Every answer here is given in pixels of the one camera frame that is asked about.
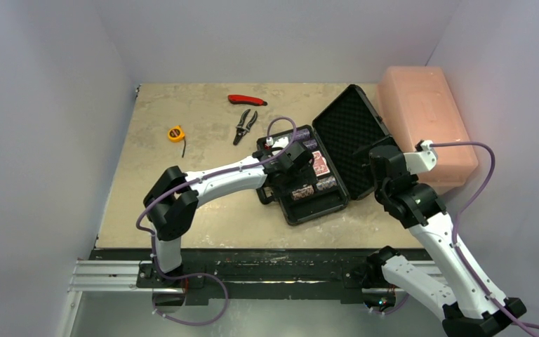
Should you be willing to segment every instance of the pliers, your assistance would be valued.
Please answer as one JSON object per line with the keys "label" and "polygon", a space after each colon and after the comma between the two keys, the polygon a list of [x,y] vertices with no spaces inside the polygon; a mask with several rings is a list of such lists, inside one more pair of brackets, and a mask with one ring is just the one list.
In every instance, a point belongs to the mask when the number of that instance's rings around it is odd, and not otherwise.
{"label": "pliers", "polygon": [[250,111],[251,109],[247,109],[241,115],[241,120],[237,124],[237,135],[234,137],[234,141],[232,142],[233,145],[239,144],[241,138],[243,138],[243,136],[246,135],[248,132],[251,132],[251,127],[253,126],[253,123],[255,123],[255,121],[257,120],[257,111],[253,113],[253,117],[251,117],[251,120],[247,123],[247,126],[243,128],[243,125],[245,125],[245,119],[247,118],[247,115]]}

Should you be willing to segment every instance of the yellow tape measure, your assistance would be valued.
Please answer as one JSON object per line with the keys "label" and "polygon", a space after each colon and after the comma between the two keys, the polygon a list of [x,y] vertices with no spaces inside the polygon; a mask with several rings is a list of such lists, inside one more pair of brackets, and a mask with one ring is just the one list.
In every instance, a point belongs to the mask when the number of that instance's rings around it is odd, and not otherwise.
{"label": "yellow tape measure", "polygon": [[185,133],[182,132],[180,125],[177,125],[170,130],[168,130],[168,139],[173,143],[180,142],[185,137]]}
{"label": "yellow tape measure", "polygon": [[173,143],[178,143],[181,140],[183,141],[182,155],[180,157],[185,157],[185,148],[187,147],[187,141],[185,140],[185,132],[183,132],[183,130],[180,128],[180,125],[177,125],[168,130],[168,139],[170,139]]}

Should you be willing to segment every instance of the pink plastic bin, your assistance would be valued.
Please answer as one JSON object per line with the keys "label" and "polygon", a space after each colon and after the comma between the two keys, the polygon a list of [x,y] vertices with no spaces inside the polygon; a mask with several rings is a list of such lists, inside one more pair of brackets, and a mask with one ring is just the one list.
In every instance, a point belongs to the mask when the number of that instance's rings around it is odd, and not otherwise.
{"label": "pink plastic bin", "polygon": [[[462,117],[439,67],[389,67],[377,85],[379,115],[404,152],[420,140],[468,141]],[[418,177],[439,194],[464,185],[478,166],[471,146],[439,147],[435,168]]]}

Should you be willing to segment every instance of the wooden tabletop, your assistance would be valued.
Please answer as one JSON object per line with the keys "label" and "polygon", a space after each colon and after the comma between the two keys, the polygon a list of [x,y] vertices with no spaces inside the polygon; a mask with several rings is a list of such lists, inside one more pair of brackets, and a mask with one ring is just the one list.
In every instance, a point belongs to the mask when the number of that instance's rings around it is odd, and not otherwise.
{"label": "wooden tabletop", "polygon": [[[347,84],[143,84],[112,183],[96,246],[146,248],[149,235],[135,228],[142,200],[162,172],[178,165],[183,171],[203,171],[251,155],[255,140],[268,123],[288,116],[297,125],[311,124]],[[360,84],[375,104],[375,85]],[[252,107],[259,118],[238,146],[232,141],[241,113],[250,106],[231,105],[229,94],[266,100]],[[181,125],[187,149],[166,133]],[[286,121],[272,132],[290,129]],[[197,248],[416,248],[421,245],[387,215],[370,195],[351,201],[343,211],[291,227],[277,203],[262,205],[253,190],[213,200],[195,214],[183,247]]]}

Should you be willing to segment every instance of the white enclosure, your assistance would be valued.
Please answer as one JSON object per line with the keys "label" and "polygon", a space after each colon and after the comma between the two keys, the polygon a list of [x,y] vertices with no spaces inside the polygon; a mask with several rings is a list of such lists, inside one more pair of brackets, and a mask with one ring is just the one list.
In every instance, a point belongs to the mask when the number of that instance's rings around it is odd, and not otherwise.
{"label": "white enclosure", "polygon": [[539,1],[0,0],[0,336],[55,334],[139,83],[375,82],[390,65],[443,67],[495,150],[461,232],[539,324]]}

